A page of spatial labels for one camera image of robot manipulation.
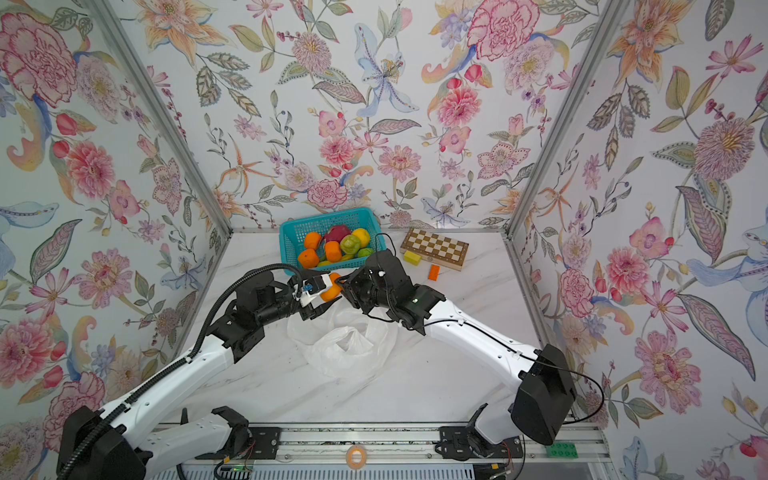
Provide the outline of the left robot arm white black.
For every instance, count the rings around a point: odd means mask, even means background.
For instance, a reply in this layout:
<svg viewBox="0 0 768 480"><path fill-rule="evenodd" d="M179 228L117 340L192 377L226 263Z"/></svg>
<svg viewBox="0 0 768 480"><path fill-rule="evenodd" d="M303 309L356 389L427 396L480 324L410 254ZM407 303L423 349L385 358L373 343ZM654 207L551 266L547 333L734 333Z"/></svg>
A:
<svg viewBox="0 0 768 480"><path fill-rule="evenodd" d="M247 272L216 299L194 345L130 392L105 406L81 407L65 421L56 474L60 479L145 479L200 455L234 459L251 452L249 421L228 406L159 430L161 421L213 377L242 360L266 326L298 314L314 319L312 303L332 288L329 275L285 264Z"/></svg>

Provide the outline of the pink dragon fruit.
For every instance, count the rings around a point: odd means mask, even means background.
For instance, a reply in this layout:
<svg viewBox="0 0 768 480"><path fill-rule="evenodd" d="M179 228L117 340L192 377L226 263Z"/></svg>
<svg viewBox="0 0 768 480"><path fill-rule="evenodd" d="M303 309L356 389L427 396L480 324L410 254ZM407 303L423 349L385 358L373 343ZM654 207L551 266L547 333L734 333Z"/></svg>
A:
<svg viewBox="0 0 768 480"><path fill-rule="evenodd" d="M325 234L324 240L327 241L338 241L341 243L345 237L350 235L352 231L346 226L346 225L335 225L329 229L329 231Z"/></svg>

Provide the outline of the orange fruit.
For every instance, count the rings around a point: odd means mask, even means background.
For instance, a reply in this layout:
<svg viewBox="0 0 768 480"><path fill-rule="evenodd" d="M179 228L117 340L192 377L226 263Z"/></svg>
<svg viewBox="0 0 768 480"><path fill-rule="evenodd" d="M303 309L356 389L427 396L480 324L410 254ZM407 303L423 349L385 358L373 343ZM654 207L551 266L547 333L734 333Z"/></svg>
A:
<svg viewBox="0 0 768 480"><path fill-rule="evenodd" d="M304 269L313 269L320 263L320 258L314 249L305 249L298 255L297 261Z"/></svg>
<svg viewBox="0 0 768 480"><path fill-rule="evenodd" d="M309 232L303 240L303 245L306 250L317 251L323 241L323 236L318 232Z"/></svg>
<svg viewBox="0 0 768 480"><path fill-rule="evenodd" d="M344 256L338 241L327 241L324 244L325 257L328 262L340 262Z"/></svg>

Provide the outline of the green pepper toy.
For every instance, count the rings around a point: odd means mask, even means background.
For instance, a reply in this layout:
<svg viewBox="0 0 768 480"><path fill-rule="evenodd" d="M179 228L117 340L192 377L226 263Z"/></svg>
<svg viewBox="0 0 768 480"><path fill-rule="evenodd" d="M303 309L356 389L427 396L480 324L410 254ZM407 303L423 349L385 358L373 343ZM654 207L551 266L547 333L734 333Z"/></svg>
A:
<svg viewBox="0 0 768 480"><path fill-rule="evenodd" d="M362 248L360 238L354 234L346 235L340 242L340 249L344 255L355 256Z"/></svg>

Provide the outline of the white translucent plastic bag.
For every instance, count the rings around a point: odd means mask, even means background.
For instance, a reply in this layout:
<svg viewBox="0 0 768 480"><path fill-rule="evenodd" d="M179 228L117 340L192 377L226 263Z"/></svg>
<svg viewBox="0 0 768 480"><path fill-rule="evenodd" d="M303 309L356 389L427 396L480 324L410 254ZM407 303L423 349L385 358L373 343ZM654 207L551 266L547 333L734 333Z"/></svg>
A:
<svg viewBox="0 0 768 480"><path fill-rule="evenodd" d="M397 326L340 300L316 319L290 318L287 336L307 363L323 375L365 379L386 363L396 344Z"/></svg>

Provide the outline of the yellow lemon toy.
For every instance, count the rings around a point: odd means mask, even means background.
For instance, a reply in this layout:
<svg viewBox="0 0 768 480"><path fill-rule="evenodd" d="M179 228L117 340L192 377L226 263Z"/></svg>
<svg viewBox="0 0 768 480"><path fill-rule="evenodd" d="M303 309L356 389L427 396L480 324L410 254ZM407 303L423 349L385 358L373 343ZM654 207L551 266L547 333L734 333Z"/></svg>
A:
<svg viewBox="0 0 768 480"><path fill-rule="evenodd" d="M358 228L352 232L352 234L360 241L362 248L367 248L371 242L370 233L364 228Z"/></svg>

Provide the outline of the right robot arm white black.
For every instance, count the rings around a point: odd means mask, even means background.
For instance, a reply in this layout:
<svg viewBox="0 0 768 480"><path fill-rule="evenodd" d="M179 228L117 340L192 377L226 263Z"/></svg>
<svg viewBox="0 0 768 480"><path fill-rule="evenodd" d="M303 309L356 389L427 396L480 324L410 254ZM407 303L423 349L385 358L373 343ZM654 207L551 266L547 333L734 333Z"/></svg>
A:
<svg viewBox="0 0 768 480"><path fill-rule="evenodd" d="M382 308L390 320L457 349L501 378L513 394L511 403L481 405L465 428L476 454L486 456L513 437L555 443L576 400L570 369L557 347L538 348L504 336L404 273L365 269L339 278L338 285L361 312Z"/></svg>

